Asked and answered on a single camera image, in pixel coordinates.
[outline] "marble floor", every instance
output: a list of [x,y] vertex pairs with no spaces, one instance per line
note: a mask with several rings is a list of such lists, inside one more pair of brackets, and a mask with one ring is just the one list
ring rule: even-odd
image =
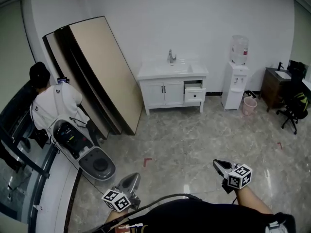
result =
[[[208,202],[231,203],[234,193],[221,188],[212,166],[215,158],[245,163],[253,169],[250,187],[274,213],[292,214],[297,232],[311,232],[311,116],[299,121],[294,135],[285,116],[266,112],[259,100],[251,116],[224,111],[220,97],[207,97],[198,107],[142,112],[137,134],[110,135],[102,148],[117,166],[107,182],[91,180],[102,192],[133,172],[141,174],[137,192],[144,206],[164,195],[192,193]],[[143,167],[144,158],[152,158]],[[105,222],[109,209],[101,194],[80,179],[69,232],[84,232]]]

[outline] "person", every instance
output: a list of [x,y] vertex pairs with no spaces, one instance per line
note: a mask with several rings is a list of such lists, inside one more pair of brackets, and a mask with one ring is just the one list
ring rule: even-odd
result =
[[[235,190],[238,205],[211,204],[202,200],[181,199],[162,204],[143,216],[122,222],[121,225],[134,226],[127,232],[205,232],[205,233],[294,233],[295,220],[291,215],[273,214],[248,187]],[[110,222],[127,214],[112,211],[106,221]],[[125,232],[111,229],[109,233]]]
[[16,173],[18,173],[19,169],[23,166],[23,164],[20,161],[17,161],[0,141],[0,158],[3,159],[6,164],[13,169]]
[[[37,62],[30,68],[29,76],[32,86],[38,93],[30,106],[31,118],[38,130],[48,131],[53,120],[59,116],[54,98],[54,85],[50,85],[51,74],[42,62]],[[75,122],[78,126],[86,126],[93,143],[98,146],[94,126],[89,117],[78,107],[82,102],[82,95],[68,83],[57,85],[60,86],[63,106],[66,108],[68,116],[77,119]],[[50,116],[43,119],[42,115],[37,112],[38,106]]]

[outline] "wooden desk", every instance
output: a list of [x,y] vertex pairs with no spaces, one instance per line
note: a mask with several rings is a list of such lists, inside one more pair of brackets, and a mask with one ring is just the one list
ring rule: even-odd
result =
[[291,80],[281,78],[276,71],[275,68],[266,68],[260,90],[260,97],[268,106],[267,112],[271,108],[278,108],[283,105],[284,91],[291,83]]

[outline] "drawer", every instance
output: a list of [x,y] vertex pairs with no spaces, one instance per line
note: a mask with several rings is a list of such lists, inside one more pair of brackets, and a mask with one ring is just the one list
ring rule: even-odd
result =
[[185,103],[204,102],[206,89],[201,84],[185,85]]

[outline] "sink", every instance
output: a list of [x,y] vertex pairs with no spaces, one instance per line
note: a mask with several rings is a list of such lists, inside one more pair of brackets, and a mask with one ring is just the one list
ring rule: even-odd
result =
[[290,75],[288,75],[286,72],[276,71],[276,73],[283,79],[288,79],[288,80],[291,79]]
[[192,66],[188,63],[165,63],[155,67],[160,73],[193,73]]

